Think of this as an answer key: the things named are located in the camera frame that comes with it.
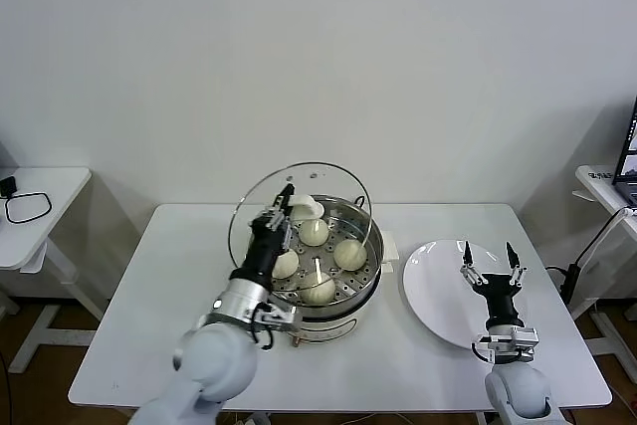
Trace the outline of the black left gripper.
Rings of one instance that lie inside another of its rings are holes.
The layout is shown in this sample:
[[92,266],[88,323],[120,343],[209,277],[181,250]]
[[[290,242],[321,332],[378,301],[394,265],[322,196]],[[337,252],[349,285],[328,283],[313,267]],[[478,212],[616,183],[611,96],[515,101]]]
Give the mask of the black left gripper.
[[273,290],[272,273],[278,257],[290,250],[293,226],[290,219],[293,207],[291,198],[295,186],[287,184],[275,198],[268,213],[252,221],[253,239],[243,264],[231,273],[231,279],[241,279],[263,287],[267,292]]

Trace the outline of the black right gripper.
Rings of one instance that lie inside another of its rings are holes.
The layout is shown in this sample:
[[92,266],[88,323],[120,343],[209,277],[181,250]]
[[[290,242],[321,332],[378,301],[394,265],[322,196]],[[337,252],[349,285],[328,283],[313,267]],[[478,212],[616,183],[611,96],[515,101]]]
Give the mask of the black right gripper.
[[522,289],[528,268],[522,264],[518,253],[510,243],[507,243],[506,249],[511,274],[483,276],[474,266],[469,242],[465,242],[460,273],[472,290],[486,300],[489,313],[486,329],[500,325],[524,326],[515,307],[514,296]]

